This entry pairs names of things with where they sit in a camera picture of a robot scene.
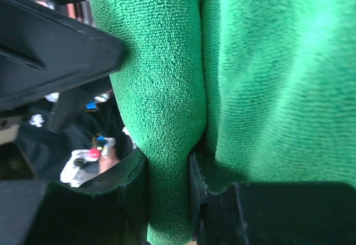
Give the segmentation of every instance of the green microfiber towel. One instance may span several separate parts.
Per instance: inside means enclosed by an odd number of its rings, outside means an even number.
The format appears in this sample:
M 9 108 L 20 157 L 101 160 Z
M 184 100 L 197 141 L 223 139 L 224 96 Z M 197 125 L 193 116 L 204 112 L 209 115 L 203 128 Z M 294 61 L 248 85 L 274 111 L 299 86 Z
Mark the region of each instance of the green microfiber towel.
M 240 180 L 356 185 L 356 0 L 91 3 L 130 50 L 111 79 L 149 159 L 151 243 L 191 237 L 201 138 Z

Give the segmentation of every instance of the hand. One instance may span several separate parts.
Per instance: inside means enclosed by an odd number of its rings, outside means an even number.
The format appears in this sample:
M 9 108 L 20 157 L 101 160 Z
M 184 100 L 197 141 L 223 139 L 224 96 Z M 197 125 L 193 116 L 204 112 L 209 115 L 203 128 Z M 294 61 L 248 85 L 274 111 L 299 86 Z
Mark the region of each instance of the hand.
M 110 148 L 107 157 L 100 157 L 99 159 L 99 174 L 109 170 L 111 167 L 119 163 L 119 159 L 116 156 L 115 148 Z

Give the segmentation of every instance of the blue object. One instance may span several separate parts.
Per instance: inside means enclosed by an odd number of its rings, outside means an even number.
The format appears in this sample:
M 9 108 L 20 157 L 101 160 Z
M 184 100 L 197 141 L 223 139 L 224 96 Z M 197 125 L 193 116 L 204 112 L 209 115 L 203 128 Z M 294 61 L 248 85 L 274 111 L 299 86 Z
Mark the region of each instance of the blue object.
M 99 136 L 96 138 L 97 141 L 102 141 L 104 144 L 106 144 L 106 140 L 104 136 Z
M 94 101 L 90 101 L 86 106 L 85 109 L 87 111 L 95 111 L 98 107 L 96 106 L 96 103 Z

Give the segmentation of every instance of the black fabric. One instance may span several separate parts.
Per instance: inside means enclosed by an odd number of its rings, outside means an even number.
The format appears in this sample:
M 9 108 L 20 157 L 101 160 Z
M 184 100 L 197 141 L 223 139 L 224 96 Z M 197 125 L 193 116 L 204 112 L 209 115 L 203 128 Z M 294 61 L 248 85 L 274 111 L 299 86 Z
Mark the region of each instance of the black fabric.
M 124 125 L 114 97 L 99 104 L 96 112 L 82 111 L 74 123 L 60 133 L 46 129 L 52 106 L 53 103 L 46 99 L 34 102 L 30 115 L 40 114 L 44 122 L 41 127 L 33 126 L 29 121 L 23 122 L 16 140 L 39 178 L 58 180 L 71 152 L 91 148 L 91 138 L 97 133 L 116 138 L 119 159 L 132 152 L 131 139 L 122 132 Z

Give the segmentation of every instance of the red bottle cap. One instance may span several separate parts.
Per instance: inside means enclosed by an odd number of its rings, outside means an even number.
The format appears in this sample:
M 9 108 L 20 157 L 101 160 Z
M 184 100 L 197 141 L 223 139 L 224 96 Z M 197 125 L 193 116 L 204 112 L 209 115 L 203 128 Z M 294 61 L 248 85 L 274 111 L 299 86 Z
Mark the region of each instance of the red bottle cap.
M 101 155 L 101 151 L 99 151 L 97 148 L 91 148 L 89 150 L 89 157 L 94 158 L 94 159 L 99 159 Z

